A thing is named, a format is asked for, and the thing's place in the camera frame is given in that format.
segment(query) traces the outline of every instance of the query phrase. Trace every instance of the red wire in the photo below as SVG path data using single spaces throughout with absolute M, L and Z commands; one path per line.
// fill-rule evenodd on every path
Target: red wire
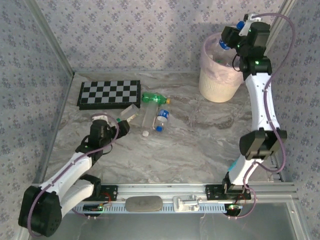
M 244 195 L 243 193 L 240 193 L 239 195 L 242 196 L 242 198 L 244 199 L 244 204 L 243 204 L 243 206 L 246 205 L 247 200 L 246 200 L 246 198 L 245 198 L 245 195 Z
M 111 196 L 110 196 L 110 194 L 107 193 L 107 192 L 103 192 L 102 194 L 103 194 L 103 195 L 106 195 L 106 196 L 108 197 L 108 202 L 107 202 L 107 204 L 110 204 L 110 207 L 111 207 L 111 206 L 112 206 L 112 203 L 111 203 Z

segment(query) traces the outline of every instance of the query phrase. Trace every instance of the chessboard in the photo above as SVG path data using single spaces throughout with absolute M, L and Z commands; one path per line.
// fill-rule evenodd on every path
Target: chessboard
M 86 81 L 81 84 L 77 106 L 80 110 L 140 108 L 140 80 Z

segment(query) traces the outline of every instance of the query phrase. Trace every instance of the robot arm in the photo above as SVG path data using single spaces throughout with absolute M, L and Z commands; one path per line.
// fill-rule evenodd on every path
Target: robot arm
M 265 85 L 267 84 L 268 80 L 270 79 L 270 75 L 268 73 L 257 73 L 256 75 L 250 74 L 247 79 L 245 80 L 246 87 L 249 91 L 250 96 L 250 103 L 251 103 L 251 111 L 252 111 L 252 127 L 251 131 L 258 131 L 264 130 L 264 131 L 272 131 L 272 128 L 269 124 L 269 121 L 267 119 L 265 104 L 264 104 L 264 91 L 265 91 Z M 271 85 L 268 87 L 268 94 L 267 94 L 267 105 L 269 110 L 269 115 L 271 116 L 271 120 L 273 125 L 279 129 L 279 123 L 276 118 L 275 110 L 274 110 L 274 104 L 272 99 L 272 93 L 271 93 Z M 266 156 L 264 158 L 254 158 L 257 152 L 251 151 L 253 150 L 253 147 L 250 149 L 250 152 L 246 149 L 246 143 L 247 141 L 240 141 L 242 143 L 240 147 L 241 156 L 236 161 L 235 165 L 229 169 L 229 179 L 230 183 L 232 185 L 243 185 L 244 176 L 249 169 L 249 167 L 253 164 L 253 162 L 259 162 L 262 163 Z M 248 183 L 248 179 L 251 176 L 251 174 L 255 171 L 257 168 L 257 164 L 253 166 L 253 168 L 250 170 L 250 173 L 248 174 L 248 177 L 246 178 L 245 182 Z
M 101 192 L 101 180 L 84 173 L 103 155 L 103 148 L 115 138 L 125 136 L 130 126 L 127 121 L 121 121 L 118 128 L 116 134 L 116 127 L 110 127 L 108 120 L 95 119 L 90 134 L 82 140 L 72 158 L 49 180 L 38 187 L 30 186 L 24 192 L 18 224 L 27 228 L 32 212 L 31 230 L 50 237 L 68 211 L 86 198 L 97 197 Z
M 245 24 L 238 24 L 237 28 L 226 26 L 221 34 L 223 44 L 235 49 L 240 57 L 239 68 L 250 95 L 252 128 L 250 133 L 240 139 L 241 155 L 222 180 L 222 189 L 217 185 L 206 186 L 208 200 L 237 199 L 239 194 L 247 194 L 245 199 L 251 199 L 250 193 L 245 191 L 245 175 L 247 174 L 245 179 L 247 184 L 250 175 L 258 166 L 254 162 L 262 163 L 280 148 L 279 141 L 268 121 L 267 112 L 281 140 L 284 142 L 287 138 L 287 132 L 280 129 L 275 115 L 271 85 L 266 89 L 272 75 L 271 62 L 264 55 L 270 25 L 254 16 L 255 14 L 246 14 Z

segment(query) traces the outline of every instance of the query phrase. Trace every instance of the cable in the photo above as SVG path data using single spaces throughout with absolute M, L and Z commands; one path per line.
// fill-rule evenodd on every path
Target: cable
M 268 101 L 267 101 L 267 92 L 268 92 L 269 85 L 271 84 L 273 79 L 275 79 L 275 77 L 279 74 L 280 69 L 285 65 L 285 62 L 287 61 L 288 57 L 292 54 L 292 50 L 293 50 L 293 47 L 294 47 L 294 44 L 296 41 L 296 29 L 295 29 L 294 23 L 290 20 L 290 18 L 288 18 L 285 15 L 279 14 L 279 13 L 263 13 L 263 14 L 255 15 L 253 18 L 259 18 L 259 17 L 264 17 L 264 16 L 276 16 L 276 17 L 283 18 L 290 24 L 290 27 L 292 29 L 292 40 L 291 40 L 291 43 L 289 46 L 289 50 L 288 50 L 286 56 L 284 57 L 284 59 L 282 60 L 278 69 L 274 72 L 273 75 L 271 75 L 269 81 L 265 84 L 264 91 L 263 91 L 263 102 L 264 102 L 264 108 L 265 108 L 265 112 L 266 112 L 266 118 L 268 119 L 268 122 L 269 122 L 275 136 L 276 136 L 276 139 L 279 141 L 281 151 L 282 151 L 283 161 L 282 161 L 281 167 L 278 170 L 269 169 L 266 166 L 264 166 L 262 163 L 259 163 L 259 162 L 257 162 L 257 164 L 266 171 L 269 171 L 271 173 L 279 173 L 284 169 L 284 167 L 286 165 L 286 161 L 287 161 L 286 148 L 285 148 L 283 141 L 281 140 L 281 137 L 279 136 L 279 134 L 277 132 L 277 129 L 275 128 L 274 124 L 271 121 L 271 116 L 269 113 Z
M 108 152 L 105 152 L 105 153 L 104 153 L 104 154 L 102 154 L 102 155 L 107 155 L 107 154 L 111 153 L 111 151 L 112 151 L 112 149 L 113 149 L 114 147 L 112 146 L 112 144 L 111 144 L 110 146 L 111 146 L 111 149 L 110 149 L 110 151 L 108 151 Z
M 105 203 L 103 203 L 102 205 L 110 204 L 110 206 L 108 206 L 108 207 L 111 207 L 111 206 L 112 206 L 112 202 L 111 202 L 111 196 L 110 196 L 110 194 L 107 193 L 107 192 L 104 192 L 103 195 L 106 195 L 106 196 L 108 197 L 108 202 L 105 202 Z
M 232 60 L 232 67 L 233 67 L 233 69 L 234 69 L 236 72 L 241 72 L 241 70 L 236 70 L 236 69 L 235 69 L 235 60 L 236 60 L 236 57 L 237 57 L 237 56 L 239 56 L 238 53 L 237 53 L 236 55 L 234 55 L 234 58 L 233 58 L 233 60 Z
M 242 194 L 242 193 L 240 193 L 240 194 L 238 195 L 238 197 L 236 198 L 236 201 L 234 202 L 234 204 L 237 204 L 237 202 L 240 200 L 240 199 L 239 199 L 239 196 L 242 196 L 242 198 L 243 198 L 243 200 L 244 200 L 243 206 L 246 205 L 247 200 L 246 200 L 246 198 L 245 198 L 245 195 Z
M 72 210 L 72 212 L 74 212 L 75 214 L 77 214 L 78 216 L 81 216 L 81 217 L 87 217 L 86 215 L 84 215 L 84 214 L 82 214 L 82 213 L 80 213 L 80 212 L 78 212 L 78 211 L 76 211 L 76 209 L 75 209 L 76 207 L 74 207 L 74 208 L 72 208 L 71 210 Z
M 260 17 L 264 17 L 264 16 L 276 16 L 276 17 L 285 19 L 290 24 L 290 27 L 292 29 L 292 40 L 291 40 L 291 43 L 290 43 L 290 46 L 289 46 L 289 50 L 288 50 L 286 56 L 284 57 L 284 59 L 282 60 L 282 62 L 280 63 L 280 66 L 278 67 L 278 69 L 274 72 L 273 75 L 271 75 L 271 77 L 270 77 L 269 81 L 266 83 L 266 85 L 264 87 L 264 91 L 263 91 L 263 102 L 264 102 L 264 109 L 265 109 L 265 112 L 266 112 L 266 118 L 268 119 L 268 122 L 269 122 L 269 124 L 270 124 L 270 126 L 271 126 L 271 128 L 272 128 L 272 130 L 273 130 L 273 132 L 275 134 L 275 136 L 276 136 L 276 139 L 279 141 L 279 144 L 280 144 L 280 147 L 281 147 L 283 161 L 282 161 L 281 167 L 278 170 L 269 169 L 269 168 L 267 168 L 266 166 L 264 166 L 260 162 L 256 162 L 255 161 L 255 162 L 252 163 L 252 165 L 249 167 L 249 169 L 246 171 L 246 173 L 244 175 L 243 185 L 244 185 L 245 189 L 247 189 L 247 190 L 249 190 L 249 191 L 251 191 L 253 193 L 253 196 L 254 196 L 253 205 L 252 205 L 252 208 L 249 210 L 249 212 L 247 212 L 246 214 L 241 215 L 241 216 L 232 217 L 232 218 L 235 218 L 235 219 L 241 219 L 241 218 L 244 218 L 244 217 L 248 216 L 250 213 L 252 213 L 252 211 L 254 210 L 254 208 L 256 206 L 257 194 L 256 194 L 255 190 L 253 190 L 251 187 L 249 187 L 246 184 L 247 176 L 248 176 L 249 172 L 252 170 L 252 168 L 254 167 L 254 164 L 258 164 L 264 170 L 269 171 L 271 173 L 279 173 L 284 169 L 284 167 L 286 165 L 286 161 L 287 161 L 285 145 L 284 145 L 281 137 L 279 136 L 279 134 L 277 132 L 277 129 L 275 128 L 274 124 L 271 121 L 271 116 L 270 116 L 270 113 L 269 113 L 269 107 L 268 107 L 268 102 L 267 102 L 267 91 L 268 91 L 267 88 L 269 87 L 271 82 L 275 79 L 277 74 L 279 74 L 280 69 L 284 66 L 284 64 L 287 61 L 288 57 L 292 54 L 292 50 L 293 50 L 293 47 L 294 47 L 294 44 L 295 44 L 295 41 L 296 41 L 296 29 L 295 29 L 294 23 L 290 20 L 290 18 L 288 18 L 285 15 L 279 14 L 279 13 L 273 13 L 273 12 L 262 13 L 262 14 L 255 15 L 252 18 L 260 18 Z
M 36 204 L 38 203 L 40 197 L 48 190 L 48 188 L 50 188 L 51 186 L 53 186 L 76 162 L 78 162 L 79 160 L 81 160 L 83 157 L 86 157 L 90 154 L 94 154 L 96 152 L 99 152 L 101 150 L 104 150 L 106 149 L 107 147 L 109 147 L 111 144 L 113 144 L 115 142 L 115 140 L 117 139 L 118 137 L 118 134 L 119 134 L 119 125 L 118 125 L 118 122 L 110 115 L 106 114 L 106 113 L 99 113 L 99 114 L 95 114 L 95 115 L 103 115 L 103 116 L 106 116 L 108 117 L 108 119 L 111 119 L 113 121 L 113 123 L 115 123 L 115 128 L 116 128 L 116 132 L 115 132 L 115 136 L 114 138 L 111 140 L 111 142 L 109 144 L 107 144 L 106 146 L 103 146 L 101 148 L 98 148 L 98 149 L 95 149 L 95 150 L 92 150 L 92 151 L 89 151 L 87 153 L 84 153 L 83 155 L 77 157 L 73 163 L 70 163 L 53 181 L 52 181 L 52 184 L 48 184 L 46 187 L 44 187 L 40 193 L 35 197 L 32 205 L 31 205 L 31 208 L 30 208 L 30 211 L 29 211 L 29 214 L 28 214 L 28 218 L 27 218 L 27 229 L 28 229 L 28 232 L 29 234 L 31 235 L 31 237 L 33 238 L 36 238 L 36 237 L 40 237 L 41 235 L 36 235 L 33 233 L 32 229 L 31 229 L 31 217 L 32 217 L 32 213 L 34 212 L 35 210 L 35 207 L 36 207 Z

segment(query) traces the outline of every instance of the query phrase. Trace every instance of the gray marble surface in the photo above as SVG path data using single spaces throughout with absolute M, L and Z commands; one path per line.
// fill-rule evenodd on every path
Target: gray marble surface
M 251 107 L 245 85 L 226 103 L 204 99 L 198 73 L 80 73 L 75 74 L 49 160 L 46 179 L 73 155 L 89 134 L 91 118 L 106 112 L 117 117 L 122 109 L 79 110 L 80 86 L 86 81 L 141 80 L 142 92 L 157 92 L 171 99 L 165 132 L 142 136 L 145 106 L 130 122 L 128 135 L 116 141 L 88 171 L 103 183 L 220 183 L 240 155 L 239 139 L 251 130 Z M 257 168 L 250 181 L 269 181 Z

